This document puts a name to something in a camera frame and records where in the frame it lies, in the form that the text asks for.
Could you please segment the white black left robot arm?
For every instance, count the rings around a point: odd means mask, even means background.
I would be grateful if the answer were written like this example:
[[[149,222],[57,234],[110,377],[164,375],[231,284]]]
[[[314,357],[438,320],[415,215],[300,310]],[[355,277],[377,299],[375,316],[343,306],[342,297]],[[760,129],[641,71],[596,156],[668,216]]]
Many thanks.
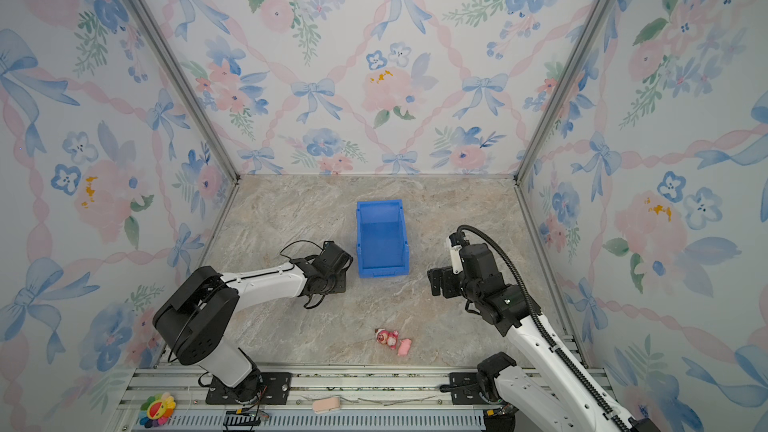
[[[196,365],[212,375],[230,397],[252,401],[263,389],[257,365],[225,339],[232,316],[262,303],[305,297],[307,309],[327,295],[346,290],[346,273],[353,257],[333,241],[319,252],[289,258],[267,269],[219,273],[203,266],[189,275],[152,319],[156,332],[170,348],[170,357],[185,366]]]

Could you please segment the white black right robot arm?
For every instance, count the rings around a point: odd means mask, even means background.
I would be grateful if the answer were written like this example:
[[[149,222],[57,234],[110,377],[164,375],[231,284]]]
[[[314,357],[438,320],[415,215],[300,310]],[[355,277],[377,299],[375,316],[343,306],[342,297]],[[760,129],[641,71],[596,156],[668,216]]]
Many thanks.
[[[544,383],[530,379],[504,352],[477,366],[480,396],[510,405],[543,431],[654,431],[594,379],[559,337],[532,298],[510,257],[496,243],[472,244],[455,233],[447,240],[450,265],[428,272],[432,293],[460,297],[522,353]]]

